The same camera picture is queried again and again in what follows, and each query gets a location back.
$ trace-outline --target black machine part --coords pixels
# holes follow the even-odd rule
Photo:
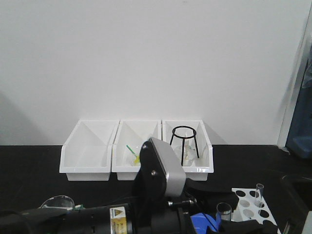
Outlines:
[[[126,234],[133,232],[133,213],[129,204],[95,207],[75,211],[44,208],[11,214],[0,218],[1,234],[100,234],[111,233],[111,213],[123,207],[125,218],[117,225]]]
[[[141,147],[140,161],[145,197],[155,201],[182,194],[186,175],[168,143],[151,137]]]

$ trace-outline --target black cable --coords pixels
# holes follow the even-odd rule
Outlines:
[[[118,202],[118,201],[122,201],[122,200],[126,200],[126,199],[131,199],[131,198],[139,198],[138,196],[122,196],[122,197],[119,197],[115,200],[112,200],[112,201],[109,201],[109,202],[106,202],[104,205],[102,206],[107,206],[107,205],[112,205],[113,203],[115,202]]]
[[[6,215],[16,215],[16,216],[18,216],[23,221],[23,223],[26,225],[28,233],[29,234],[34,234],[35,233],[33,231],[32,225],[30,224],[29,220],[26,217],[24,217],[20,212],[9,211],[9,210],[0,211],[0,217],[1,216],[6,216]]]

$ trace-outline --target blue object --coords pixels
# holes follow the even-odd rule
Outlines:
[[[217,223],[210,215],[204,213],[192,215],[191,220],[197,234],[206,234],[207,228],[213,232],[218,232],[221,224]]]
[[[312,88],[301,88],[286,147],[301,158],[312,158]]]

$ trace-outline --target black wire stand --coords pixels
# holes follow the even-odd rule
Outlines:
[[[193,131],[193,135],[192,136],[179,136],[176,134],[176,129],[178,128],[188,128],[191,129]],[[197,158],[199,158],[199,154],[198,154],[198,147],[197,147],[197,141],[196,141],[196,130],[190,126],[177,126],[175,128],[172,129],[172,136],[171,136],[171,140],[170,140],[170,145],[172,144],[172,141],[174,139],[174,137],[177,137],[179,139],[182,139],[182,159],[181,159],[181,166],[183,166],[183,160],[184,160],[184,144],[185,144],[185,140],[186,139],[192,139],[194,138],[194,142],[195,142],[195,148],[196,148],[196,154],[197,154]]]

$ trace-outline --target hole in rack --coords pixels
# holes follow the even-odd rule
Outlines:
[[[254,213],[251,210],[245,209],[243,210],[243,214],[247,217],[247,218],[251,218],[254,216]]]
[[[237,190],[235,193],[237,196],[240,196],[240,197],[246,196],[245,192],[243,192],[241,190]]]
[[[263,218],[268,218],[270,216],[270,214],[266,212],[265,210],[260,210],[259,215]]]
[[[250,206],[250,203],[246,200],[240,200],[239,203],[243,207],[249,207]]]
[[[269,220],[264,220],[263,221],[263,225],[275,225],[275,224],[273,224],[271,221],[269,221]]]
[[[249,194],[254,197],[255,191],[250,191]]]

